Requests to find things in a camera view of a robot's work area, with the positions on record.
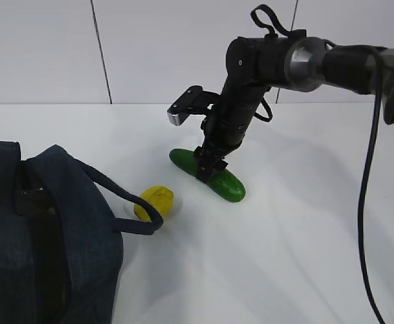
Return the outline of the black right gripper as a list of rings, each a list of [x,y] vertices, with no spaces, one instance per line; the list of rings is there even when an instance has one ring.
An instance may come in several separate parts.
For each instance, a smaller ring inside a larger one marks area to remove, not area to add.
[[[216,172],[226,169],[225,158],[240,147],[250,122],[249,111],[210,111],[205,115],[201,123],[203,144],[194,150],[198,180],[208,182],[213,169]]]

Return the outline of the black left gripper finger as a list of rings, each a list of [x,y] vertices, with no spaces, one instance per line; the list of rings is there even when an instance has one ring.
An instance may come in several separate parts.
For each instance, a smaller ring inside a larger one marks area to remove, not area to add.
[[[14,196],[14,209],[22,216],[55,212],[53,199],[43,188],[17,191]]]

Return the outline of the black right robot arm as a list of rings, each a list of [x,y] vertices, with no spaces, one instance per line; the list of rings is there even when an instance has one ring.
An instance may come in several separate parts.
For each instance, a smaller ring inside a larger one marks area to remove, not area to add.
[[[394,49],[330,45],[318,37],[243,38],[226,52],[227,77],[204,125],[195,153],[197,178],[208,182],[226,168],[225,156],[239,148],[247,128],[272,87],[311,92],[321,85],[374,95],[384,121],[394,124]]]

